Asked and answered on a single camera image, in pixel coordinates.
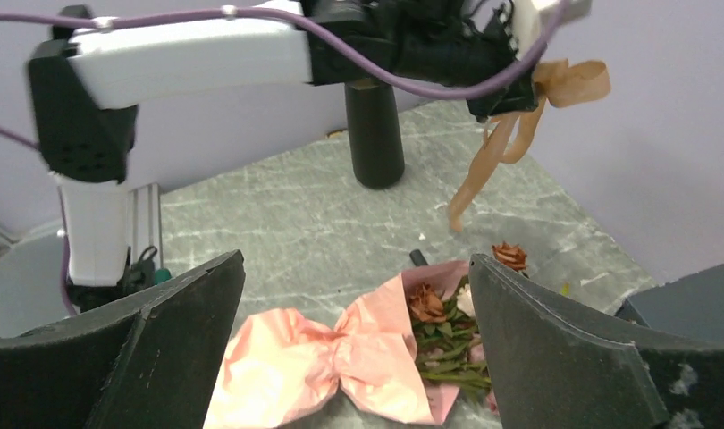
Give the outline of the bunch of artificial flowers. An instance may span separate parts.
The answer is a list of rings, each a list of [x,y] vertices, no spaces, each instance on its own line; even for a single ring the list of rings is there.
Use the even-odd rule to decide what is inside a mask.
[[[455,385],[473,401],[492,391],[467,277],[452,295],[421,283],[407,297],[417,343],[417,369],[425,383]]]

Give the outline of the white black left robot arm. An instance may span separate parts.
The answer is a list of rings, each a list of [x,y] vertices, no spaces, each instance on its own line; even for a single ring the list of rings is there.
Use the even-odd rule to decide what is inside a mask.
[[[535,104],[530,72],[566,8],[508,1],[482,29],[460,1],[270,1],[137,19],[65,8],[26,68],[38,150],[60,190],[69,311],[153,282],[125,238],[140,103],[263,83],[413,91],[423,80],[483,120]]]

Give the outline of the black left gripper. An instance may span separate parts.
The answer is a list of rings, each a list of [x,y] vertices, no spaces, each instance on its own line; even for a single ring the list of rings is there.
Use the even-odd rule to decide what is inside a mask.
[[[487,80],[516,59],[518,42],[510,28],[514,12],[514,3],[504,2],[482,30],[466,16],[440,32],[413,29],[403,36],[392,72],[445,87],[469,87]],[[533,112],[539,106],[534,70],[495,93],[468,99],[468,111],[480,123],[501,114]]]

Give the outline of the brown ribbon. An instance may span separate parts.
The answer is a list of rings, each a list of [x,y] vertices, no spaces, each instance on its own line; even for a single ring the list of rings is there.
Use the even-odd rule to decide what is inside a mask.
[[[538,106],[531,112],[501,114],[484,126],[483,145],[476,152],[467,176],[448,205],[450,227],[462,230],[461,216],[501,164],[515,164],[530,148],[547,104],[566,108],[601,100],[611,91],[605,62],[570,64],[567,59],[539,63],[533,73]]]

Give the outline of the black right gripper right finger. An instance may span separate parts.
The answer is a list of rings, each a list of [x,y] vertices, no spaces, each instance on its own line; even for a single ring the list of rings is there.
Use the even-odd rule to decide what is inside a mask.
[[[474,254],[469,283],[506,428],[724,428],[724,344],[659,332]]]

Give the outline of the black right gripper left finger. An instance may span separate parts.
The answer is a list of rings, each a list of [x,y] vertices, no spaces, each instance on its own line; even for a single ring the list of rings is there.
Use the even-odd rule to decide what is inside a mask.
[[[245,281],[239,251],[0,338],[0,428],[199,428]]]

